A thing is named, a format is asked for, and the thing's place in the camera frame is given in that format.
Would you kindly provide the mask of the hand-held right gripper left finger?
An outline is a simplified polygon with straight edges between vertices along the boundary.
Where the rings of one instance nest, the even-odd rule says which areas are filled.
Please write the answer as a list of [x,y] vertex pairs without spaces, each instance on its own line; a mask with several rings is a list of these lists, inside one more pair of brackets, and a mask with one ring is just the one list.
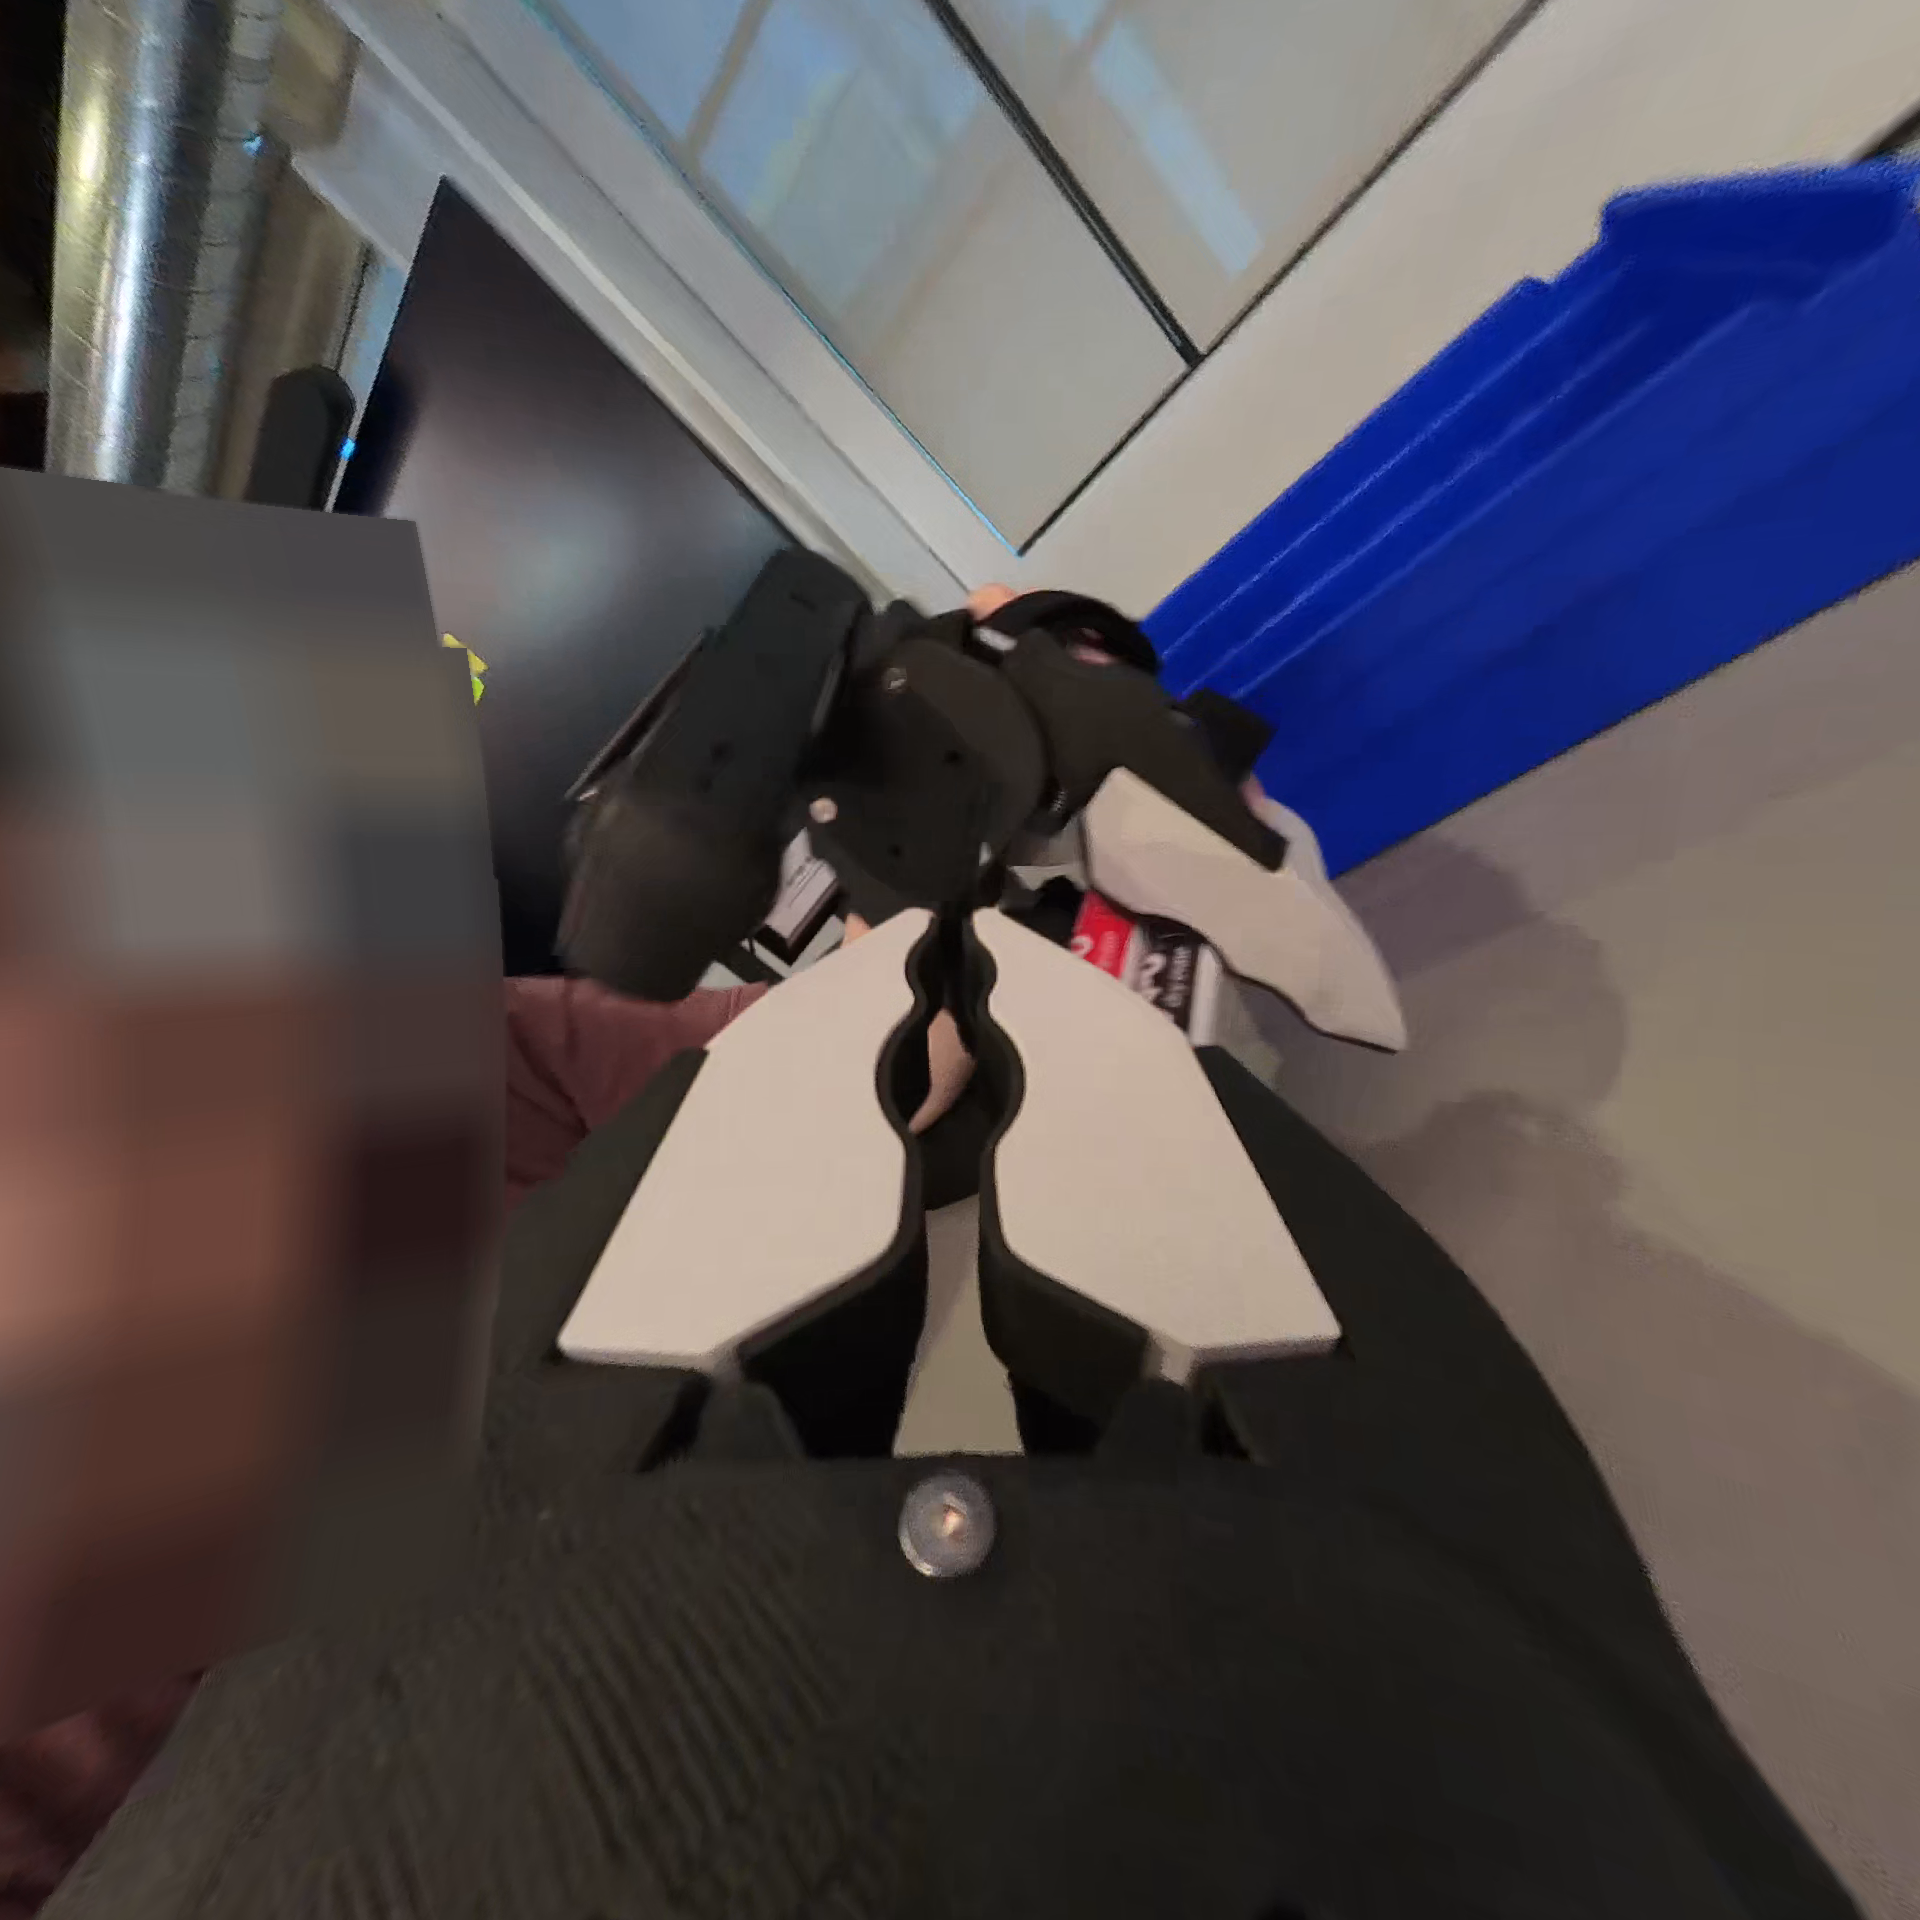
[[908,907],[700,1048],[557,1345],[767,1388],[818,1458],[899,1443],[928,1315],[939,919]]

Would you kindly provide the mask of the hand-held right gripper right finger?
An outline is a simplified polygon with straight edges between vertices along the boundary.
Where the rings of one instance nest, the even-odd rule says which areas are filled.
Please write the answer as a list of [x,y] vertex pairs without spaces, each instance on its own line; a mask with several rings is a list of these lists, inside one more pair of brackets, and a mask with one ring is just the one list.
[[1084,1456],[1144,1390],[1205,1404],[1340,1352],[1231,1056],[995,907],[943,919],[943,973],[989,1107],[977,1298],[1020,1451]]

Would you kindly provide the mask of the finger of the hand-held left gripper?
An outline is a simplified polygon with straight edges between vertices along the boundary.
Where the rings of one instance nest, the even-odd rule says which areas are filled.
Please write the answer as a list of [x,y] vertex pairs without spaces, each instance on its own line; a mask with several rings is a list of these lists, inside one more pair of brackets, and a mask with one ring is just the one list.
[[1320,840],[1293,808],[1276,801],[1262,785],[1244,788],[1244,803],[1287,843],[1285,867],[1317,890],[1330,890],[1330,873]]
[[[1268,827],[1244,801],[1248,822]],[[1317,1033],[1404,1050],[1408,1022],[1380,948],[1336,887],[1268,867],[1157,785],[1113,771],[1078,815],[1091,885],[1137,917],[1195,929],[1237,979],[1280,997]]]

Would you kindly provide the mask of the black dry erase marker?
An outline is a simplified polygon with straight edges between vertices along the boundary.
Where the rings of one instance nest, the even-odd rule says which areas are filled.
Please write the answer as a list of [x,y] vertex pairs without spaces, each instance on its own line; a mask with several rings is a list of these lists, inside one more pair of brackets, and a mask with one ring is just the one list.
[[1195,927],[1164,917],[1137,921],[1132,987],[1195,1048],[1219,1037],[1223,977],[1219,952]]

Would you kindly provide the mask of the red dry erase marker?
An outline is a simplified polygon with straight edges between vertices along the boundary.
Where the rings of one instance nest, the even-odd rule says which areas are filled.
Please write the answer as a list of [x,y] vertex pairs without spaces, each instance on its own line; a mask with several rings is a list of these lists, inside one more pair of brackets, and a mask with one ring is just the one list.
[[1071,917],[1069,952],[1102,975],[1141,992],[1141,963],[1150,948],[1137,915],[1088,887]]

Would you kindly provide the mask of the person's left forearm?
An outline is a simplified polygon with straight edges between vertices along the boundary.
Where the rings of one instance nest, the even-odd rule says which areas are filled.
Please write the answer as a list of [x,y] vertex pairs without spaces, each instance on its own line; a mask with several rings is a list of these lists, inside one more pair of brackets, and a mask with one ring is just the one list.
[[678,1053],[707,1048],[768,993],[767,984],[702,987],[648,1002],[579,975],[502,981],[502,1204],[554,1179]]

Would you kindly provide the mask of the person's left hand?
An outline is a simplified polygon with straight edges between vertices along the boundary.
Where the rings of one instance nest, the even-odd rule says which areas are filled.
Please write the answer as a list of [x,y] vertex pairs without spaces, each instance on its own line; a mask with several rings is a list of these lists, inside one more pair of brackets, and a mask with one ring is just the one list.
[[908,1119],[908,1132],[924,1138],[969,1091],[977,1059],[952,1012],[939,1012],[924,1037],[926,1091]]

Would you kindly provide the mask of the black monitor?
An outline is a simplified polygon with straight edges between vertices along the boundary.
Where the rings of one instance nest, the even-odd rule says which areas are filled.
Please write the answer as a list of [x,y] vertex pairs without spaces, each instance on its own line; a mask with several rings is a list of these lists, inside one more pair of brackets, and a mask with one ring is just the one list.
[[560,972],[566,792],[795,535],[451,179],[335,509],[414,525],[485,663],[502,966]]

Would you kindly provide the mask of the blue plastic bin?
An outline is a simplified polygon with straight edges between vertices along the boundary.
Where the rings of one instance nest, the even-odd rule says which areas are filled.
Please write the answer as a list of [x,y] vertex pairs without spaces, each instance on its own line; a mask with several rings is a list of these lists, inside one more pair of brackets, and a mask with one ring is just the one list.
[[1916,156],[1645,185],[1147,616],[1345,873],[1919,553]]

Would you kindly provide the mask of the glass window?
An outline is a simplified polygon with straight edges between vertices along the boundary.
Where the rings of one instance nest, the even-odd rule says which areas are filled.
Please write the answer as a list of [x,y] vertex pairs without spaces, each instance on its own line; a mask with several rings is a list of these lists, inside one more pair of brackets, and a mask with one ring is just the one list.
[[315,4],[341,179],[608,211],[781,490],[996,575],[1539,16],[1503,2]]

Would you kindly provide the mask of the silver metal duct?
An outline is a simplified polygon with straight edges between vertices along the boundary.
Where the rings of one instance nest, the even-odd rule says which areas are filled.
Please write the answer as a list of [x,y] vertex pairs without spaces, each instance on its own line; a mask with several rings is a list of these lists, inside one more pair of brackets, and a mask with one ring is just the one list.
[[64,5],[48,467],[212,486],[284,5]]

